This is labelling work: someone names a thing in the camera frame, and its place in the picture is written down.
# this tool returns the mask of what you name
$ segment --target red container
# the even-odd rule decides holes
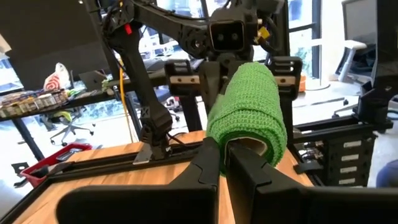
[[[30,182],[30,184],[32,184],[33,187],[38,186],[41,182],[43,182],[43,180],[46,177],[42,177],[42,178],[38,178],[38,177],[34,177],[32,175],[30,175],[31,172],[45,166],[52,166],[55,165],[57,163],[59,163],[59,161],[57,160],[58,156],[61,156],[62,154],[68,152],[71,149],[81,149],[82,151],[87,151],[90,150],[93,146],[89,145],[89,144],[77,144],[77,143],[71,143],[67,146],[65,146],[63,149],[59,150],[58,152],[52,154],[51,156],[42,159],[41,161],[39,161],[38,163],[36,163],[35,165],[24,169],[21,172],[21,175],[26,177],[26,179]]]

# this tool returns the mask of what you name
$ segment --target floor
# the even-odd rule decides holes
[[[332,83],[330,88],[319,91],[308,91],[304,95],[300,95],[299,98],[294,101],[294,124],[307,123],[311,121],[318,121],[323,119],[329,119],[334,110],[343,107],[343,102],[336,101],[335,99],[341,99],[348,96],[349,103],[356,103],[358,98],[354,95],[359,90],[359,87],[352,86],[343,83]],[[201,115],[201,121],[203,128],[206,128],[206,114],[203,103],[199,103],[199,110]],[[350,114],[350,111],[340,113],[340,115]],[[187,132],[187,125],[183,114],[179,113],[181,120],[179,122],[174,121],[173,133]],[[43,129],[35,127],[33,121],[27,120],[30,124],[29,129],[34,136],[37,144],[43,151],[45,156],[53,154],[61,147],[59,140],[56,139],[56,145],[51,145],[49,136],[54,132],[48,133]],[[93,128],[91,124],[85,124],[88,128]],[[117,127],[118,132],[112,131],[112,127]],[[86,131],[77,133],[76,136],[71,135],[68,137],[68,142],[89,142],[94,147],[110,147],[121,144],[127,144],[130,142],[128,134],[128,128],[124,116],[117,116],[110,119],[105,119],[96,122],[96,127],[93,128],[95,131],[94,136],[91,136]],[[35,159],[32,156],[29,148],[26,144],[16,144],[21,141],[21,137],[18,133],[8,131],[7,134],[1,134],[0,141],[3,143],[2,150],[0,151],[0,217],[5,214],[15,203],[17,203],[24,195],[26,195],[32,187],[27,184],[20,189],[14,189],[13,183],[18,180],[18,177],[14,174],[10,164],[16,162],[25,162],[32,165],[35,163]],[[137,136],[134,133],[134,141],[137,141]],[[376,141],[374,147],[373,161],[371,166],[371,174],[368,185],[370,187],[375,186],[375,178],[378,170],[387,162],[398,159],[398,150],[394,146],[398,144],[398,127],[388,130],[386,134],[380,135]]]

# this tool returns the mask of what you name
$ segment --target wooden table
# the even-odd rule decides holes
[[[183,134],[178,138],[181,141],[197,142],[205,137],[204,131],[196,131],[193,133]],[[116,146],[107,149],[97,149],[92,151],[79,152],[74,154],[69,161],[85,161],[94,158],[115,156],[120,154],[127,154],[137,152],[142,146],[141,142],[128,144],[125,146]],[[297,161],[291,155],[289,150],[286,150],[285,155],[277,168],[285,175],[291,177],[303,185],[311,186],[312,183],[306,175],[297,175],[293,170],[293,165]],[[67,192],[87,185],[98,184],[168,184],[176,176],[178,176],[187,166],[188,162],[180,164],[154,167],[143,170],[136,170],[130,172],[122,172],[118,174],[102,175],[97,177],[85,178],[80,180],[71,180],[68,182],[52,184],[14,223],[28,224],[56,224],[55,207],[57,202]],[[226,179],[220,177],[220,210],[219,223],[232,224],[234,223],[231,203],[229,201],[229,192],[226,184]]]

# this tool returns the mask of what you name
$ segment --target green crocheted cloth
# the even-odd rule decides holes
[[[251,138],[267,145],[261,156],[276,166],[282,159],[287,134],[280,109],[279,92],[271,71],[257,62],[240,66],[224,95],[219,95],[207,123],[206,135],[218,143],[224,174],[228,141]]]

